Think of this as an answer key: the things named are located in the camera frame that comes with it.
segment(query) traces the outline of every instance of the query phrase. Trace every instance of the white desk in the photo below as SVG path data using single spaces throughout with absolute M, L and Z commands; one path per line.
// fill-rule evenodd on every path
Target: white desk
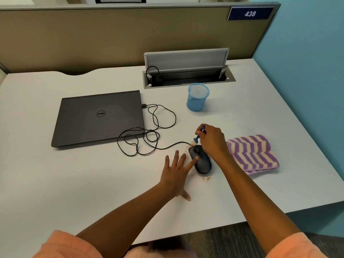
M 32 256 L 54 229 L 77 234 L 155 185 L 166 154 L 186 150 L 186 145 L 177 145 L 150 156 L 126 157 L 116 143 L 52 148 L 64 97 L 140 90 L 142 103 L 162 104 L 177 115 L 173 128 L 159 130 L 160 147 L 191 142 L 202 122 L 221 127 L 226 139 L 262 134 L 281 168 L 252 178 L 284 212 L 343 201 L 344 182 L 256 62 L 227 64 L 236 82 L 209 84 L 205 110 L 199 113 L 185 106 L 188 86 L 143 89 L 142 66 L 98 69 L 81 76 L 8 75 L 0 86 L 1 257 Z M 144 121 L 153 127 L 146 109 Z M 166 113 L 159 117 L 162 125 L 171 121 Z M 145 149 L 149 148 L 141 141 L 140 150 Z M 135 243 L 245 220 L 214 163 L 209 180 L 193 169 L 186 190 L 192 201 L 170 201 Z

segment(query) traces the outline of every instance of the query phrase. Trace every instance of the dell logo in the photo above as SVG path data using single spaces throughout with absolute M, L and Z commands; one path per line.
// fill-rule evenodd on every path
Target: dell logo
M 105 116 L 105 111 L 100 110 L 97 112 L 97 117 L 104 117 Z

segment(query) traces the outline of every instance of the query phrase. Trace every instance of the dark gray laptop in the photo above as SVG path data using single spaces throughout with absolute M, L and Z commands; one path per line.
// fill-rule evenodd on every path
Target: dark gray laptop
M 144 128 L 140 91 L 63 98 L 52 147 L 62 147 L 118 136 L 127 129 Z M 143 134 L 130 131 L 126 134 Z

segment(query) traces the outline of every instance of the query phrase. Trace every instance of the purple and cream striped cloth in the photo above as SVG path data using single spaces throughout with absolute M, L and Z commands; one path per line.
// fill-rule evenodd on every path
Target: purple and cream striped cloth
M 270 143 L 262 135 L 230 139 L 227 147 L 234 160 L 248 175 L 279 168 Z

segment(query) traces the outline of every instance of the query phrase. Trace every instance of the person's left hand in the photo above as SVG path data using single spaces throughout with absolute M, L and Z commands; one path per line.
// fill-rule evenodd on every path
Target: person's left hand
M 165 166 L 162 170 L 160 183 L 163 184 L 164 187 L 168 190 L 171 190 L 173 196 L 181 195 L 186 200 L 191 201 L 190 195 L 184 190 L 184 185 L 187 174 L 189 173 L 190 169 L 196 164 L 198 156 L 186 166 L 184 166 L 186 154 L 182 154 L 179 162 L 178 159 L 178 150 L 174 154 L 174 159 L 171 166 L 169 156 L 165 157 Z

